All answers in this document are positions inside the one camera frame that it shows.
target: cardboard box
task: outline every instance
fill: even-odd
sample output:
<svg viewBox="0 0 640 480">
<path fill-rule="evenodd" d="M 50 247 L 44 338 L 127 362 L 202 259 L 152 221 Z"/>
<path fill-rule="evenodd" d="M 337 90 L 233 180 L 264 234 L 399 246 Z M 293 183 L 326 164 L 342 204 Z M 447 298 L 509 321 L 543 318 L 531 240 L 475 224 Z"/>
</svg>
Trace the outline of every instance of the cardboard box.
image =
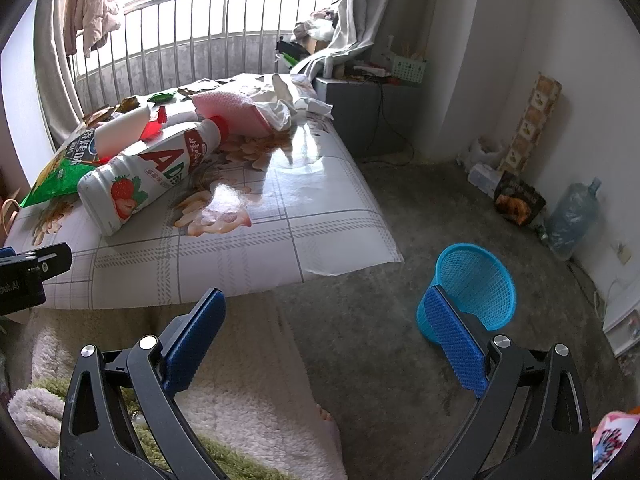
<svg viewBox="0 0 640 480">
<path fill-rule="evenodd" d="M 314 40 L 314 38 L 307 36 L 304 40 L 302 40 L 302 46 L 306 48 L 309 54 L 315 54 L 316 52 L 327 48 L 329 46 L 329 41 L 318 41 Z"/>
</svg>

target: gray floor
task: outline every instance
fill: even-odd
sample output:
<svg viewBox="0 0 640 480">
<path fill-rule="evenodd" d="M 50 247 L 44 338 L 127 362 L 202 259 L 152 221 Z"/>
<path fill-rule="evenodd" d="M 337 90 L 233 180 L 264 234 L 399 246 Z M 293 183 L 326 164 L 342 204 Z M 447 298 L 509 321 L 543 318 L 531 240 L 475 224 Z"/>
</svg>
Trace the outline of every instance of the gray floor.
<svg viewBox="0 0 640 480">
<path fill-rule="evenodd" d="M 474 403 L 415 307 L 440 251 L 471 242 L 511 271 L 518 306 L 504 331 L 520 346 L 565 343 L 577 361 L 592 425 L 635 405 L 592 307 L 566 266 L 507 223 L 455 165 L 362 167 L 404 264 L 277 289 L 316 401 L 337 419 L 351 480 L 419 479 Z"/>
</svg>

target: white curtain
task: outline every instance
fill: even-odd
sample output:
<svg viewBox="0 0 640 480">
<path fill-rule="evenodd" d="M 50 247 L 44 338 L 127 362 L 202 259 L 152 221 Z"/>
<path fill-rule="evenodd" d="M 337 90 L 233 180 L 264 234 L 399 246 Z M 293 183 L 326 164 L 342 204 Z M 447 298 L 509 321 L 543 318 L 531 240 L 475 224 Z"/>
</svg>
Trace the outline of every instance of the white curtain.
<svg viewBox="0 0 640 480">
<path fill-rule="evenodd" d="M 389 0 L 341 0 L 338 6 L 338 26 L 334 38 L 325 50 L 313 54 L 291 69 L 313 79 L 328 61 L 332 66 L 344 63 L 373 45 L 386 4 Z"/>
<path fill-rule="evenodd" d="M 33 50 L 40 103 L 56 147 L 82 121 L 82 107 L 66 64 L 60 0 L 38 0 Z"/>
</svg>

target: pink fabric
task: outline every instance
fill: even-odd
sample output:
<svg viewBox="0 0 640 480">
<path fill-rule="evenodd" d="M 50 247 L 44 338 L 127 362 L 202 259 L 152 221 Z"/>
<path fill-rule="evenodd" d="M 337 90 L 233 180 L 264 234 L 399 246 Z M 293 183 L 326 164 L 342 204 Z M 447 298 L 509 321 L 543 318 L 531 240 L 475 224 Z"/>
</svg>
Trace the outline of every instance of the pink fabric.
<svg viewBox="0 0 640 480">
<path fill-rule="evenodd" d="M 224 118 L 231 135 L 266 137 L 273 133 L 249 96 L 218 89 L 196 94 L 192 99 L 196 110 L 204 118 Z"/>
<path fill-rule="evenodd" d="M 618 454 L 640 420 L 640 415 L 607 413 L 593 434 L 593 477 L 596 478 Z"/>
</svg>

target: blue plastic basket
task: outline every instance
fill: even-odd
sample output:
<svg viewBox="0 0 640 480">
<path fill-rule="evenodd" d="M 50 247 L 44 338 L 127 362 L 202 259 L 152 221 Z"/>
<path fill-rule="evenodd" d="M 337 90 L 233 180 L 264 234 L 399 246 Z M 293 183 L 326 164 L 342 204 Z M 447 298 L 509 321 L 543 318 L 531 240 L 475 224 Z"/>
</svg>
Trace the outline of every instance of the blue plastic basket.
<svg viewBox="0 0 640 480">
<path fill-rule="evenodd" d="M 516 311 L 516 288 L 506 267 L 486 249 L 455 244 L 442 251 L 429 286 L 440 285 L 462 311 L 474 314 L 490 332 L 505 326 Z M 437 343 L 424 311 L 424 296 L 415 314 L 418 328 Z"/>
</svg>

